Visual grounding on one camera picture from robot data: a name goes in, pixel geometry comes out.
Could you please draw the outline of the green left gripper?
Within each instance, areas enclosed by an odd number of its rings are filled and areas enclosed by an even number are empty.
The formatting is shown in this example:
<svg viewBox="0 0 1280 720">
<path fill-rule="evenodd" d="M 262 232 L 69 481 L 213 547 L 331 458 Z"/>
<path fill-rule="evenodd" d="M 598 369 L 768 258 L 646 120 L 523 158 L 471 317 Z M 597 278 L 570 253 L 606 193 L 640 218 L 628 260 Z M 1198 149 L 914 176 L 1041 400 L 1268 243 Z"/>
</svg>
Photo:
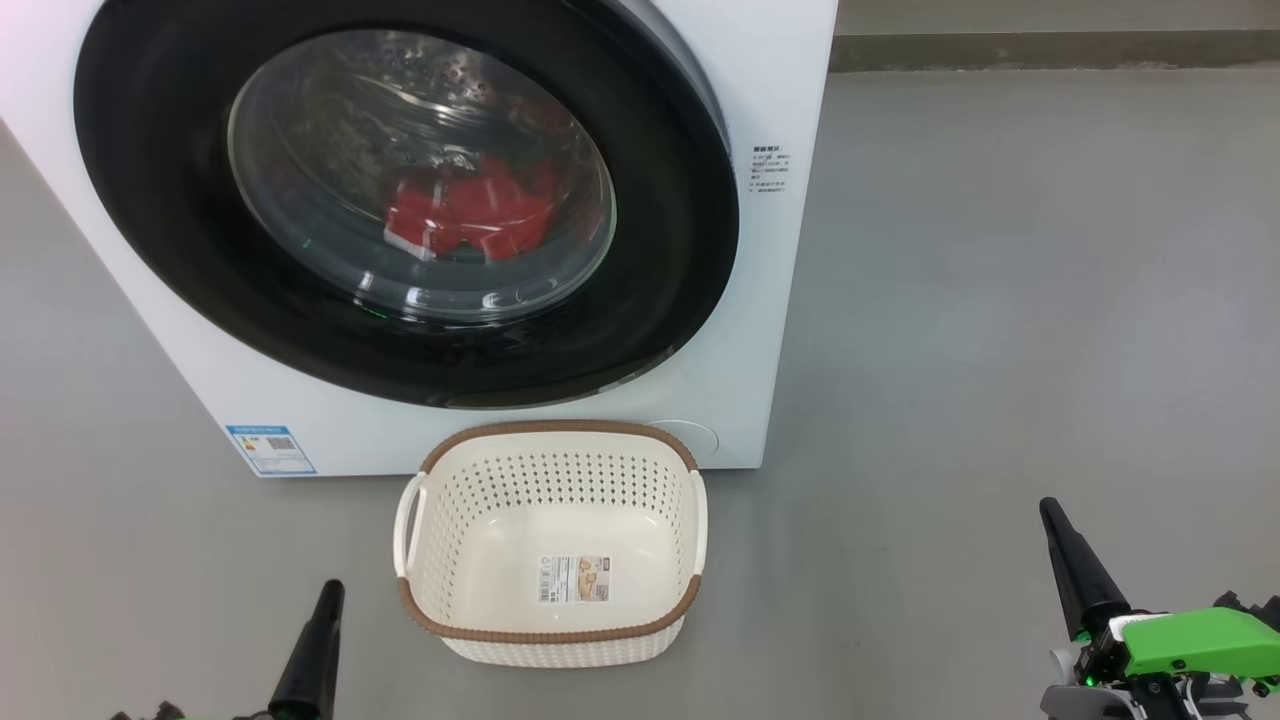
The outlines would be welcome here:
<svg viewBox="0 0 1280 720">
<path fill-rule="evenodd" d="M 346 587 L 340 580 L 324 583 L 312 616 L 302 632 L 276 684 L 268 711 L 232 716 L 230 720 L 270 719 L 333 719 L 337 678 L 340 662 L 340 624 Z M 136 716 L 118 711 L 110 720 L 132 720 Z M 201 720 L 177 705 L 163 701 L 150 716 L 154 720 Z"/>
</svg>

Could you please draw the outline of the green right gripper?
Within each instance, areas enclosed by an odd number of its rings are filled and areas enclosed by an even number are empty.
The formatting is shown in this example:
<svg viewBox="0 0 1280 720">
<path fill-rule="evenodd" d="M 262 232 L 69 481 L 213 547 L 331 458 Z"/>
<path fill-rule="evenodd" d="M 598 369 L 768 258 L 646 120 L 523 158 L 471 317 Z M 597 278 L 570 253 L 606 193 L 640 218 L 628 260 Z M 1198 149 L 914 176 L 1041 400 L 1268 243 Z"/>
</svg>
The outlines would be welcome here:
<svg viewBox="0 0 1280 720">
<path fill-rule="evenodd" d="M 1041 697 L 1046 717 L 1244 719 L 1249 697 L 1277 696 L 1276 606 L 1129 614 L 1061 503 L 1039 505 L 1068 638 L 1085 639 L 1076 655 L 1053 651 L 1059 682 Z"/>
</svg>

